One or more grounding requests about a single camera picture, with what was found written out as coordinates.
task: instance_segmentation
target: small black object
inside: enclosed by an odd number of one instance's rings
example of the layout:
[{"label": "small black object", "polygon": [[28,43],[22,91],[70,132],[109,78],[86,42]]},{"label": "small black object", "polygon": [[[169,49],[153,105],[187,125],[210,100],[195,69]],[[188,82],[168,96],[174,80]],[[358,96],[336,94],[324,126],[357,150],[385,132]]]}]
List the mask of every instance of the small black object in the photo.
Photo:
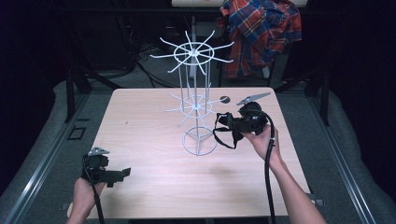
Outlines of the small black object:
[{"label": "small black object", "polygon": [[130,175],[131,168],[122,171],[107,171],[108,158],[103,155],[83,156],[83,170],[81,177],[94,185],[100,182],[107,183],[108,188],[113,188],[114,183],[122,182],[125,176]]},{"label": "small black object", "polygon": [[[256,102],[250,102],[243,105],[238,112],[241,114],[241,118],[234,118],[232,113],[217,114],[215,129],[212,133],[218,143],[227,148],[236,148],[236,143],[244,138],[241,133],[255,133],[259,135],[268,122],[268,115],[262,111],[260,105]],[[217,128],[217,122],[227,126]],[[224,144],[216,135],[216,132],[232,132],[233,135],[233,147]]]},{"label": "small black object", "polygon": [[231,102],[231,99],[230,99],[230,97],[228,97],[228,96],[221,96],[221,97],[220,97],[220,100],[221,100],[221,102],[224,103],[224,104],[228,104],[228,103]]},{"label": "small black object", "polygon": [[262,133],[262,128],[268,122],[266,114],[262,112],[262,108],[256,102],[248,103],[242,106],[239,111],[241,118],[234,118],[233,114],[227,113],[226,117],[219,119],[219,122],[228,126],[230,130],[239,133]]}]

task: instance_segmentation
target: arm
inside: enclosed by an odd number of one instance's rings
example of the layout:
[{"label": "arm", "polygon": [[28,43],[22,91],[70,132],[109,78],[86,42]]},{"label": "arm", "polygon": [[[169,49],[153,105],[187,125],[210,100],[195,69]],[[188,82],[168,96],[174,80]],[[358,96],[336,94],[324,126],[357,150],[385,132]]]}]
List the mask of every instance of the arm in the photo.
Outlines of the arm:
[{"label": "arm", "polygon": [[[268,143],[270,140],[271,126],[266,125],[263,132],[259,135],[253,133],[243,133],[251,142],[257,154],[265,160]],[[291,223],[326,223],[319,210],[314,206],[303,189],[298,185],[293,176],[290,174],[288,167],[283,162],[279,151],[279,142],[274,142],[273,151],[270,159],[270,169],[274,173],[276,180],[282,191],[285,200],[286,209],[288,210]]]},{"label": "arm", "polygon": [[[96,187],[96,192],[100,195],[106,183],[99,183]],[[91,184],[83,179],[76,180],[73,207],[70,213],[67,224],[84,223],[85,219],[90,215],[95,201],[93,199],[93,190]]]}]

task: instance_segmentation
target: dark background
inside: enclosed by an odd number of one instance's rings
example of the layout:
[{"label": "dark background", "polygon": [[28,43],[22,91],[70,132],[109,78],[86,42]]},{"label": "dark background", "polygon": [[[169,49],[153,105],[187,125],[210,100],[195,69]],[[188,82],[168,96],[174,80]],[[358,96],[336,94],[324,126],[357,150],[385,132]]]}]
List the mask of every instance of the dark background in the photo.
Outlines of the dark background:
[{"label": "dark background", "polygon": [[[376,183],[396,201],[394,4],[319,0],[308,3],[302,11],[303,40],[293,44],[284,78],[295,78],[320,66],[327,53],[336,49],[336,57],[327,70],[331,90],[340,98],[355,129],[363,162]],[[78,63],[91,69],[130,71],[134,69],[133,55],[140,47],[138,36],[161,47],[156,40],[166,35],[164,26],[172,20],[153,16],[138,20],[139,23],[114,15],[69,18],[46,10],[51,6],[92,4],[104,8],[170,7],[170,1],[1,3],[0,168],[4,174],[1,193],[49,117],[55,99],[52,88],[65,80],[69,68]],[[352,19],[353,29],[343,29]],[[134,28],[131,41],[125,34]]]}]

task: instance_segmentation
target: wrist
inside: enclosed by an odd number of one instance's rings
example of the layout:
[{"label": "wrist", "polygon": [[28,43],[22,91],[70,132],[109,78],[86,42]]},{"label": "wrist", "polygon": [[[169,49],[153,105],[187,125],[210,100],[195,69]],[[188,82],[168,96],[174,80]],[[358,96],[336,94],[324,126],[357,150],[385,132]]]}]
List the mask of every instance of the wrist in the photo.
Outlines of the wrist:
[{"label": "wrist", "polygon": [[84,223],[90,213],[91,210],[87,211],[86,209],[78,209],[76,206],[73,206],[69,219],[67,219],[67,223]]}]

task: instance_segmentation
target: table top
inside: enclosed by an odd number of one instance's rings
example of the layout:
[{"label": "table top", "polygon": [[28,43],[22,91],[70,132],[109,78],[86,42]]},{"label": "table top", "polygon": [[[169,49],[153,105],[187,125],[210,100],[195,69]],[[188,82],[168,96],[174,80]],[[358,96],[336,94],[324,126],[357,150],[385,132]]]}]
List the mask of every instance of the table top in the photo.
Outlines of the table top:
[{"label": "table top", "polygon": [[[308,0],[292,0],[297,7],[305,7]],[[221,7],[224,0],[172,0],[173,7]]]},{"label": "table top", "polygon": [[[197,89],[203,95],[205,89]],[[309,192],[304,173],[290,138],[274,91],[270,88],[211,88],[212,104],[207,112],[237,112],[237,102],[245,97],[270,92],[256,102],[274,121],[279,132],[282,158],[305,192]],[[247,139],[236,149],[217,144],[204,156],[183,147],[185,132],[197,126],[180,110],[180,89],[119,89],[113,92],[93,145],[110,151],[107,170],[132,168],[131,175],[114,188],[105,188],[101,203],[105,218],[189,218],[270,216],[264,182],[264,161]],[[216,102],[229,96],[231,102]],[[199,121],[214,128],[215,113]],[[219,134],[228,145],[231,133]],[[216,145],[211,136],[201,147]],[[271,176],[275,212],[287,211],[276,179]],[[97,218],[94,208],[90,218]]]}]

